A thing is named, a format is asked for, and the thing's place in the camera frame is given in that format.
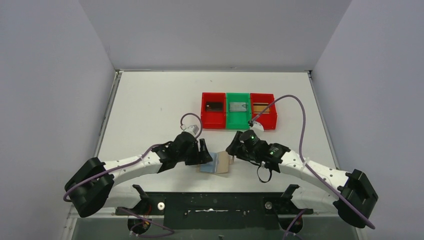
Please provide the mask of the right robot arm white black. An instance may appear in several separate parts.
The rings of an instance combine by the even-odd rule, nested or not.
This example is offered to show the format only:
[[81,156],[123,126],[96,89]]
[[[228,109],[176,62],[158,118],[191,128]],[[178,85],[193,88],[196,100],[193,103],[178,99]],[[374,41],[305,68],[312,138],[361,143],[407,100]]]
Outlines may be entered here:
[[285,145],[261,140],[253,130],[237,131],[225,151],[230,156],[270,172],[296,177],[317,188],[309,191],[298,187],[292,194],[284,196],[281,207],[285,212],[326,210],[338,214],[353,227],[375,229],[369,218],[379,197],[363,171],[354,169],[348,172],[304,159]]

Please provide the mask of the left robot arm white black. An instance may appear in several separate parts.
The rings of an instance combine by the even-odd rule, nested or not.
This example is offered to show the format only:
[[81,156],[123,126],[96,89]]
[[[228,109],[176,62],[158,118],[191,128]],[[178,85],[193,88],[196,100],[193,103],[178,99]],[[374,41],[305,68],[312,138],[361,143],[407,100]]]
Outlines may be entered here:
[[126,188],[124,182],[162,173],[180,162],[195,166],[212,161],[206,141],[183,131],[173,141],[154,144],[140,156],[113,161],[90,158],[65,184],[63,200],[72,203],[82,218],[102,208],[116,207],[128,208],[140,214],[147,209],[148,199],[142,196],[141,187]]

